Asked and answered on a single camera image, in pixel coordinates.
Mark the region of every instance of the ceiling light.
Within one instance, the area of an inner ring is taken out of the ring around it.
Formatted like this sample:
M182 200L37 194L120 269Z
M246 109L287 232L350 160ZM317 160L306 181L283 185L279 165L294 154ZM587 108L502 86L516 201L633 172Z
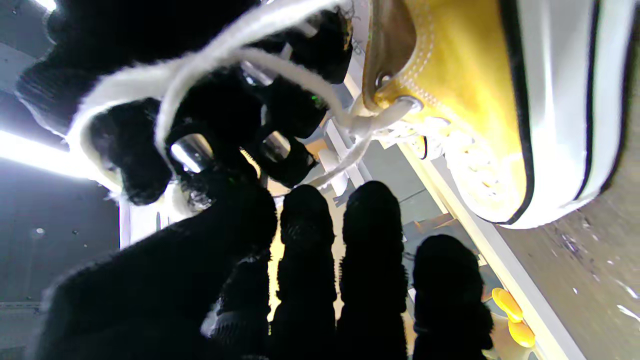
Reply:
M73 177L87 177L80 161L66 151L54 149L13 134L0 131L0 158Z
M56 2L54 0L36 0L36 2L44 8L46 8L49 12L52 12L56 9Z

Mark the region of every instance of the white rubber sole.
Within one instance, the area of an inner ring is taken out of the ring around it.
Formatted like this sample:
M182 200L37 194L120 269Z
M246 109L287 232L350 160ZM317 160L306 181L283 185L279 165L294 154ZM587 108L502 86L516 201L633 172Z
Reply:
M527 198L504 219L460 192L485 220L527 229L594 199L614 170L636 0L518 0L517 6L532 157Z

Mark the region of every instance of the white shoelace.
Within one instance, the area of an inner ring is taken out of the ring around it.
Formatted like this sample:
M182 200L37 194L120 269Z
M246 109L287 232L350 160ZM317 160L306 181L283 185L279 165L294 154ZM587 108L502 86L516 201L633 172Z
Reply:
M373 136L380 134L393 123L402 119L414 106L408 101L396 101L392 106L373 117L352 115L342 105L331 84L321 76L259 49L244 47L270 34L290 28L312 14L332 8L343 0L279 0L269 5L258 6L246 12L202 50L153 65L136 65L103 77L83 99L74 115L71 130L66 139L72 154L93 169L93 179L114 193L122 192L122 180L116 172L102 166L100 156L93 148L89 125L94 116L114 106L154 98L161 101L155 126L155 145L166 157L165 140L174 121L175 114L189 89L210 72L240 61L272 70L322 98L332 112L336 123L356 144L335 169L309 182L312 186L326 186L331 179L360 161ZM169 187L165 193L172 201L181 201ZM180 204L174 208L184 208Z

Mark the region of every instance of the yellow sneaker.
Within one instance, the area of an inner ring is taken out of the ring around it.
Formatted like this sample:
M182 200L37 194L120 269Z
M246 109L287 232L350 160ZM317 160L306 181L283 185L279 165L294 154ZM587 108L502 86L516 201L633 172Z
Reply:
M422 111L404 120L442 141L473 212L514 228L546 224L597 196L614 169L633 8L371 0L364 104L379 112L418 99Z

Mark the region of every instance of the gray floor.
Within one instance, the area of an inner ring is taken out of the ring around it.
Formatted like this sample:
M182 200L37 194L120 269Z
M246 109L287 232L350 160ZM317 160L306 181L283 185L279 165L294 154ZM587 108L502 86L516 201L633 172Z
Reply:
M397 145L385 150L379 142L372 142L363 162L371 177L385 183L397 197L403 224L442 214Z

